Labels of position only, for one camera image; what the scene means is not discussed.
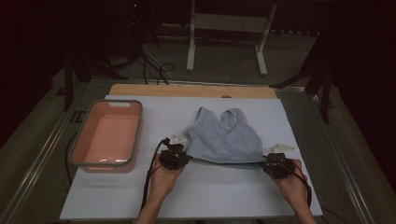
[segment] pink container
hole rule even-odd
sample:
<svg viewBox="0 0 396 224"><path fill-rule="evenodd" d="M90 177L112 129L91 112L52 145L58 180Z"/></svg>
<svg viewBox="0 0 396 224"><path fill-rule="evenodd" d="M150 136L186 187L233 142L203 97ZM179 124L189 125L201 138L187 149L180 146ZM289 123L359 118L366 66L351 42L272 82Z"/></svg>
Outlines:
<svg viewBox="0 0 396 224"><path fill-rule="evenodd" d="M131 172L142 110L138 101L94 102L79 130L69 160L89 173Z"/></svg>

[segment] white metal frame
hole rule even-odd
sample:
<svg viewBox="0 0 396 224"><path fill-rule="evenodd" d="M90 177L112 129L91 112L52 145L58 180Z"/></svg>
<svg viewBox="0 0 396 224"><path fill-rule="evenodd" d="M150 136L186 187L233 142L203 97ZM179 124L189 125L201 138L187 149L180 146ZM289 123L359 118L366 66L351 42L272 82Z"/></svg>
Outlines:
<svg viewBox="0 0 396 224"><path fill-rule="evenodd" d="M272 20L276 11L276 4L272 5L270 14L266 18L262 17L244 17L228 15L211 15L195 13L195 0L191 0L191 27L190 27L190 45L187 57L187 70L193 71L195 60L195 29L209 30L228 30L262 33L262 41L256 45L255 52L260 74L268 74L265 66L262 50L270 32Z"/></svg>

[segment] folded fabric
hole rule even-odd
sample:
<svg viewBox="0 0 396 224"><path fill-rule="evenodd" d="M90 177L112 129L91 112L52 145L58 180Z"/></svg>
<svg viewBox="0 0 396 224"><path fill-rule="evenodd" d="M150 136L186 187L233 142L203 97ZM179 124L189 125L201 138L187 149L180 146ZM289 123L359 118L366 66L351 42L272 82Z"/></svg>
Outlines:
<svg viewBox="0 0 396 224"><path fill-rule="evenodd" d="M198 110L195 123L183 131L191 140L188 155L215 163L263 161L262 140L241 109L226 110L220 119L204 107Z"/></svg>

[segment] gray cloth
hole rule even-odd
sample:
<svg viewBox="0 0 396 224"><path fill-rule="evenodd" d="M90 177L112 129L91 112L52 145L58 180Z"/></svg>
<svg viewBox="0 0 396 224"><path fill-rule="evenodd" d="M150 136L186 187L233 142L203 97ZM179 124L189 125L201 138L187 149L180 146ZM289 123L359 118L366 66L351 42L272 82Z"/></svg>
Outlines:
<svg viewBox="0 0 396 224"><path fill-rule="evenodd" d="M220 119L213 111L199 109L195 123L183 131L191 140L188 155L215 163L263 161L262 140L241 109L226 110Z"/></svg>

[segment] person's left hand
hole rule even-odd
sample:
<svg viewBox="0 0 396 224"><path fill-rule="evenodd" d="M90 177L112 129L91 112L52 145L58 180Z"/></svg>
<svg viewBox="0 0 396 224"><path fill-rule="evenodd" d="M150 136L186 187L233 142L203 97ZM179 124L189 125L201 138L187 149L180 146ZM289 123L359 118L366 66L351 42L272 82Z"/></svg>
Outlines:
<svg viewBox="0 0 396 224"><path fill-rule="evenodd" d="M159 158L160 155L157 154L154 167L151 169L154 173L150 178L150 196L155 195L164 199L174 188L177 178L183 172L184 167L170 171L161 165Z"/></svg>

